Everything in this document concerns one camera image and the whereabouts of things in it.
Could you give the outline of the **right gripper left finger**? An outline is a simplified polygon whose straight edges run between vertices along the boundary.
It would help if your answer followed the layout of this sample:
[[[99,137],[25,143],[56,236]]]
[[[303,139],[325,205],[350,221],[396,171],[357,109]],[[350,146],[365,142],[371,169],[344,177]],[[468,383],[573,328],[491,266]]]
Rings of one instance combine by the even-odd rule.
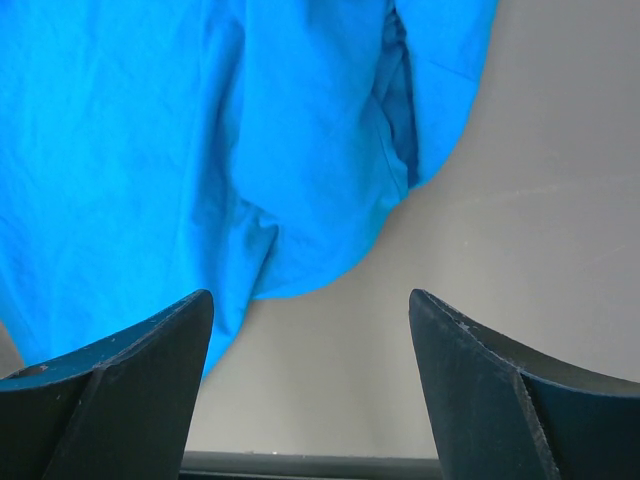
[[[1,381],[4,479],[176,479],[213,325],[198,290]]]

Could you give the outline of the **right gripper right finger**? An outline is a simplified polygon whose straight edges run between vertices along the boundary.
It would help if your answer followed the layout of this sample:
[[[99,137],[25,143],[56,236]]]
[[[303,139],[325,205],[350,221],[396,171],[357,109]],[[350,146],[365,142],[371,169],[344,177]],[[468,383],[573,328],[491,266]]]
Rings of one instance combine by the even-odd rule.
[[[492,330],[431,293],[411,338],[446,479],[636,479],[639,385]]]

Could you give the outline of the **bright blue t-shirt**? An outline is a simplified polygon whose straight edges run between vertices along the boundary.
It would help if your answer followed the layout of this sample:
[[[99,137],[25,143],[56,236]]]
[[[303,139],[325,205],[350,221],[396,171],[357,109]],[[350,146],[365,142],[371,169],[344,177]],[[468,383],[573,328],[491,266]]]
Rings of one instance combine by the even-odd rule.
[[[493,1],[5,1],[1,318],[26,364],[197,289],[205,365],[446,162]]]

